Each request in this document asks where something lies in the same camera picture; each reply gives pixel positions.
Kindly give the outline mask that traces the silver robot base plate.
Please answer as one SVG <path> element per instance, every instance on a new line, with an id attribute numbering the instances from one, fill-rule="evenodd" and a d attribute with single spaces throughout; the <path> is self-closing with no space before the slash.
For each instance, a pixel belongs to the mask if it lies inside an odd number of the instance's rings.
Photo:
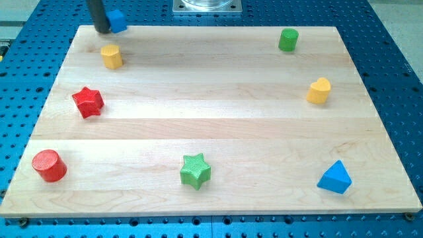
<path id="1" fill-rule="evenodd" d="M 241 0 L 174 0 L 174 13 L 240 13 Z"/>

